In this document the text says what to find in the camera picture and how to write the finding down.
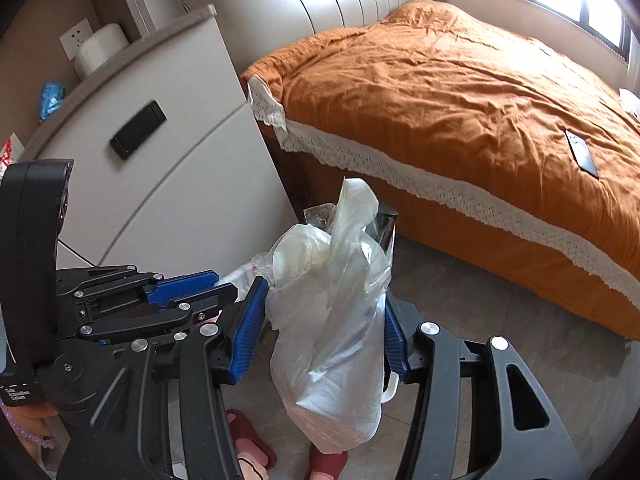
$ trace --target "clear plastic bag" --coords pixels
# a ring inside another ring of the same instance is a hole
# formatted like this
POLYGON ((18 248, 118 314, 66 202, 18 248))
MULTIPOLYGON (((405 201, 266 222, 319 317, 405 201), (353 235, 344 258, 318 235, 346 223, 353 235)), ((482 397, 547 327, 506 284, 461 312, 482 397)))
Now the clear plastic bag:
POLYGON ((255 268, 254 262, 250 261, 248 264, 244 264, 242 267, 238 267, 233 272, 220 278, 219 285, 222 283, 233 283, 238 289, 238 300, 242 301, 249 293, 249 289, 254 283, 255 277, 258 272, 255 268))
POLYGON ((390 258, 364 231, 378 200, 344 181, 327 233, 295 225, 252 264, 271 285, 280 330, 271 377, 290 418, 324 453, 366 442, 382 414, 385 292, 390 258))

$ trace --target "slipper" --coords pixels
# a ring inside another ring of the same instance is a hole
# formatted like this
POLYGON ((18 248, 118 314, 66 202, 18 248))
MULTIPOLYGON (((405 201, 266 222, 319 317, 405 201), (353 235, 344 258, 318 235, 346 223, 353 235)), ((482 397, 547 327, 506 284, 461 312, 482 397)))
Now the slipper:
POLYGON ((340 454, 325 455, 320 453, 318 448, 312 444, 309 448, 309 469, 306 472, 306 480, 309 480, 312 471, 325 473, 337 480, 344 466, 347 465, 347 458, 348 453, 346 451, 340 454))
POLYGON ((265 469, 273 469, 278 462, 277 455, 273 452, 271 447, 267 446, 264 441, 255 433, 254 427, 251 425, 251 421, 243 412, 238 410, 226 410, 227 415, 235 415, 236 418, 229 423, 229 431, 234 442, 241 438, 247 438, 251 440, 260 450, 267 456, 268 462, 264 467, 265 469))

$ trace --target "drawer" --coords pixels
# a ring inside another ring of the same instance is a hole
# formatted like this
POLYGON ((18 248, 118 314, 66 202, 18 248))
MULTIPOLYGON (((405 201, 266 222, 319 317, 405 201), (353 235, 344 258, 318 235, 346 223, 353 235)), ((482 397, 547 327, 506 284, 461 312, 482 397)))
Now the drawer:
POLYGON ((90 262, 101 261, 162 180, 244 103, 214 19, 133 62, 90 97, 40 153, 76 161, 60 239, 90 262), (109 141, 151 100, 166 121, 123 162, 109 141))
POLYGON ((245 105, 154 191, 101 265, 220 276, 271 249, 296 216, 245 105))

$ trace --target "electrical outlet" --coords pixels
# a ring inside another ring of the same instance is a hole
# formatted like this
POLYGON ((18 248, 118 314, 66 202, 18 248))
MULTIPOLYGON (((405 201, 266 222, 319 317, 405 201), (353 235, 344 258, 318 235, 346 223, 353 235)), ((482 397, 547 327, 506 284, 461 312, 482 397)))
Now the electrical outlet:
POLYGON ((60 36, 60 43, 62 43, 62 48, 65 49, 65 54, 69 61, 76 57, 80 45, 93 33, 89 20, 85 18, 60 36))

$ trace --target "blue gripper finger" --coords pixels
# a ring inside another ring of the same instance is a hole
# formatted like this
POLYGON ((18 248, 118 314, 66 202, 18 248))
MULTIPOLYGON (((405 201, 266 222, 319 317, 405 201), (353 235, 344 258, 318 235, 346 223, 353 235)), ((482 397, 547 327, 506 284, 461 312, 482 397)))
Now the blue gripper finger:
POLYGON ((236 384, 247 373, 251 360, 254 358, 255 347, 258 344, 264 323, 264 300, 268 291, 269 283, 258 276, 236 315, 230 332, 233 340, 233 353, 229 375, 233 384, 236 384))
POLYGON ((389 298, 385 305, 385 355, 391 370, 404 383, 411 369, 407 358, 406 338, 389 298))
POLYGON ((162 280, 153 291, 146 294, 146 301, 164 308, 171 300, 192 296, 214 287, 219 280, 220 277, 213 270, 162 280))

